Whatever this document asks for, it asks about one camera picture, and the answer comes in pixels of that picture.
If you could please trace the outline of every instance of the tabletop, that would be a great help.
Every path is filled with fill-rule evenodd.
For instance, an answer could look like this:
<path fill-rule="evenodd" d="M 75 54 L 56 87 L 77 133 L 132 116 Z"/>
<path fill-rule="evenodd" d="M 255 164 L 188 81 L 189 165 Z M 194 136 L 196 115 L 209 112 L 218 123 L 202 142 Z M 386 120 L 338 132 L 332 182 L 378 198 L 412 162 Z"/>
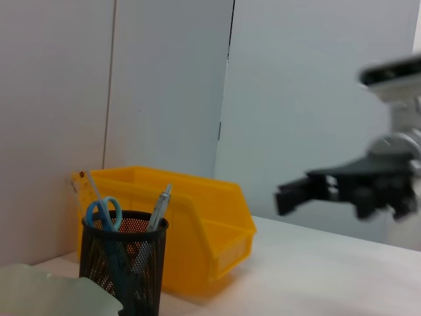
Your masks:
<path fill-rule="evenodd" d="M 168 316 L 421 315 L 421 253 L 253 217 L 250 258 L 207 298 L 162 293 Z M 76 255 L 37 265 L 77 277 Z"/>

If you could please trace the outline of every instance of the scissors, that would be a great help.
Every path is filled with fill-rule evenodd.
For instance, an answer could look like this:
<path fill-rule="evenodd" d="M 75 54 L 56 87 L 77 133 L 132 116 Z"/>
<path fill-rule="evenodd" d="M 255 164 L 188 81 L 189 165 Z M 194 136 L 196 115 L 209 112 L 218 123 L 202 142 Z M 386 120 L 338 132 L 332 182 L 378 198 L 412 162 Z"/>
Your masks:
<path fill-rule="evenodd" d="M 110 218 L 110 212 L 108 210 L 107 204 L 111 202 L 116 209 L 116 221 L 112 223 Z M 118 232 L 121 222 L 123 220 L 121 206 L 115 197 L 107 196 L 98 201 L 92 202 L 86 209 L 85 221 L 90 227 L 95 227 L 92 221 L 92 214 L 94 209 L 97 208 L 99 212 L 99 218 L 101 219 L 103 230 L 109 232 Z"/>

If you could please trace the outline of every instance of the white wall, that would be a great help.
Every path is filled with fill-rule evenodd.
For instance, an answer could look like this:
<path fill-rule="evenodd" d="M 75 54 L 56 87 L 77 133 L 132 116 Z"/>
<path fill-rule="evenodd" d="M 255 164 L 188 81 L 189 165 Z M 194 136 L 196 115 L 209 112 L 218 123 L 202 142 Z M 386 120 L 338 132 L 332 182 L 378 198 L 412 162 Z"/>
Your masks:
<path fill-rule="evenodd" d="M 232 0 L 120 0 L 106 167 L 212 176 Z"/>
<path fill-rule="evenodd" d="M 412 51 L 418 0 L 238 0 L 217 178 L 238 182 L 254 215 L 385 242 L 386 216 L 314 202 L 277 216 L 276 186 L 364 153 L 387 107 L 356 83 L 362 66 Z"/>
<path fill-rule="evenodd" d="M 0 265 L 76 248 L 71 172 L 103 156 L 113 0 L 0 6 Z"/>
<path fill-rule="evenodd" d="M 421 51 L 421 6 L 418 12 L 418 21 L 416 23 L 413 49 L 415 53 L 418 53 Z"/>

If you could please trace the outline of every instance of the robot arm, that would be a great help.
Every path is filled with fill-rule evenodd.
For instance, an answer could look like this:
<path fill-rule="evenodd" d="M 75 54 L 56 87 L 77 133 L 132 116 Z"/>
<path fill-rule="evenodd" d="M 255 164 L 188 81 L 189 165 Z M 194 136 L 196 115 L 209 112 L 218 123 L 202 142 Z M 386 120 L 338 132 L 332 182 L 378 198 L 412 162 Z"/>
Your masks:
<path fill-rule="evenodd" d="M 413 183 L 421 177 L 421 56 L 367 68 L 359 81 L 389 106 L 390 134 L 372 142 L 356 161 L 310 171 L 279 186 L 280 215 L 313 199 L 351 203 L 359 219 L 389 207 L 395 219 L 417 210 Z"/>

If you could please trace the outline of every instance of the mesh pen holder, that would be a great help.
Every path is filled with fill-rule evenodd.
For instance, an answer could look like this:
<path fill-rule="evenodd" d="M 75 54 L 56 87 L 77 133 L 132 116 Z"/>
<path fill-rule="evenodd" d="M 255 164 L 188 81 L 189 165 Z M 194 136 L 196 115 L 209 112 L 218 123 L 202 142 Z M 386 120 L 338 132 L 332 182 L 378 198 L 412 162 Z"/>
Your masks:
<path fill-rule="evenodd" d="M 120 316 L 158 316 L 168 221 L 145 232 L 150 213 L 123 211 L 118 232 L 102 230 L 99 213 L 95 227 L 82 220 L 79 277 L 87 277 L 123 304 Z M 114 222 L 116 212 L 110 211 Z"/>

